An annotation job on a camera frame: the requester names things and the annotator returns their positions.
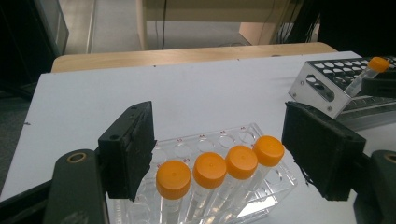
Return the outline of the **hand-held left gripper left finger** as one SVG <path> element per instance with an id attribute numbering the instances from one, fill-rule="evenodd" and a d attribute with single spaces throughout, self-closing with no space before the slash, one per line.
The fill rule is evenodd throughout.
<path id="1" fill-rule="evenodd" d="M 128 107 L 99 137 L 97 154 L 110 199 L 135 199 L 155 145 L 151 101 Z"/>

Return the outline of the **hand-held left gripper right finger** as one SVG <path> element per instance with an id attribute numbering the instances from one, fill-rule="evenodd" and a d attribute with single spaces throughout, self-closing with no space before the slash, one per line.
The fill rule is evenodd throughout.
<path id="1" fill-rule="evenodd" d="M 281 142 L 323 198 L 348 199 L 365 138 L 311 105 L 287 102 Z"/>

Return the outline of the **orange-capped clear tube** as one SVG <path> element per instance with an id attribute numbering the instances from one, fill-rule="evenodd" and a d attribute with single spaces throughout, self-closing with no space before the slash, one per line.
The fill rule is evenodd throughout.
<path id="1" fill-rule="evenodd" d="M 233 202 L 238 207 L 248 202 L 251 194 L 259 188 L 269 171 L 279 164 L 285 153 L 282 143 L 270 135 L 261 136 L 254 144 L 252 150 L 257 156 L 258 167 L 253 176 L 243 185 L 238 195 L 234 198 Z"/>
<path id="2" fill-rule="evenodd" d="M 161 196 L 162 224 L 178 224 L 183 198 L 191 185 L 191 171 L 182 161 L 166 161 L 156 174 L 156 189 Z"/>
<path id="3" fill-rule="evenodd" d="M 226 162 L 219 154 L 206 152 L 197 157 L 192 169 L 186 222 L 197 221 L 203 216 L 215 189 L 223 183 L 226 174 Z"/>
<path id="4" fill-rule="evenodd" d="M 379 73 L 385 72 L 389 68 L 389 62 L 381 57 L 373 57 L 367 63 L 366 68 L 354 78 L 351 84 L 345 89 L 345 93 L 349 97 L 356 96 L 361 91 L 362 81 L 365 78 L 374 78 Z"/>
<path id="5" fill-rule="evenodd" d="M 255 153 L 246 146 L 232 147 L 225 158 L 227 175 L 210 207 L 210 224 L 220 221 L 221 214 L 231 206 L 233 197 L 242 185 L 252 177 L 258 159 Z"/>

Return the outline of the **metal tube rack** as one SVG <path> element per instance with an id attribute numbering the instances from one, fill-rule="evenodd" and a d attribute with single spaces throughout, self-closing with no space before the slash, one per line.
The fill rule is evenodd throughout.
<path id="1" fill-rule="evenodd" d="M 389 68 L 374 78 L 396 79 L 396 57 L 388 56 L 386 60 Z M 396 123 L 396 98 L 360 93 L 349 97 L 345 93 L 368 62 L 368 57 L 307 61 L 292 84 L 289 95 L 355 131 Z"/>

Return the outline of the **clear plastic tube rack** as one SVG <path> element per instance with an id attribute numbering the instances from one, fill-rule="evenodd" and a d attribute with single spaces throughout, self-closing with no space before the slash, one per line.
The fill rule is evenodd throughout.
<path id="1" fill-rule="evenodd" d="M 190 168 L 198 156 L 215 152 L 224 157 L 234 146 L 253 147 L 262 136 L 257 124 L 251 123 L 221 131 L 200 133 L 163 140 L 153 150 L 150 170 L 143 178 L 136 199 L 116 200 L 112 224 L 161 224 L 161 196 L 156 190 L 155 175 L 162 163 L 178 160 Z M 204 210 L 203 215 L 187 220 L 190 197 L 183 198 L 180 224 L 248 224 L 266 217 L 297 185 L 296 178 L 281 161 L 269 168 L 253 191 L 246 191 L 241 200 L 233 200 L 219 212 Z"/>

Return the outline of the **white board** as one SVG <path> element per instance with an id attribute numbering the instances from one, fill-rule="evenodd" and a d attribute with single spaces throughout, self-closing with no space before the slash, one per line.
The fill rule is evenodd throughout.
<path id="1" fill-rule="evenodd" d="M 158 140 L 252 122 L 282 134 L 288 91 L 307 56 L 53 72 L 38 81 L 0 201 L 52 177 L 65 153 L 94 149 L 124 110 L 153 106 Z"/>

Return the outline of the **black tripod stand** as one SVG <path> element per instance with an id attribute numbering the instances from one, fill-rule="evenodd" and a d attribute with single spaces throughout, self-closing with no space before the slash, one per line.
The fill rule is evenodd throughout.
<path id="1" fill-rule="evenodd" d="M 318 0 L 290 0 L 272 42 L 274 44 L 310 42 L 318 22 Z"/>

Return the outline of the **wooden table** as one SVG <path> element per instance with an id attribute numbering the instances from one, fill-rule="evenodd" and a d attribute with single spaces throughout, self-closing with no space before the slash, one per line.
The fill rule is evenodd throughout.
<path id="1" fill-rule="evenodd" d="M 198 49 L 162 49 L 128 52 L 64 55 L 54 60 L 51 72 L 73 72 L 94 69 L 149 65 L 214 62 L 275 56 L 333 53 L 336 49 L 321 43 L 296 43 L 258 46 L 216 47 Z"/>

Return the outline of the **light wooden furniture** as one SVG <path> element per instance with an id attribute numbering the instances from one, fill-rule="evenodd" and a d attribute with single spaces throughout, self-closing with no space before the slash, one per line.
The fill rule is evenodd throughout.
<path id="1" fill-rule="evenodd" d="M 142 50 L 149 48 L 148 21 L 240 22 L 251 45 L 276 43 L 281 25 L 294 22 L 308 0 L 135 0 Z"/>

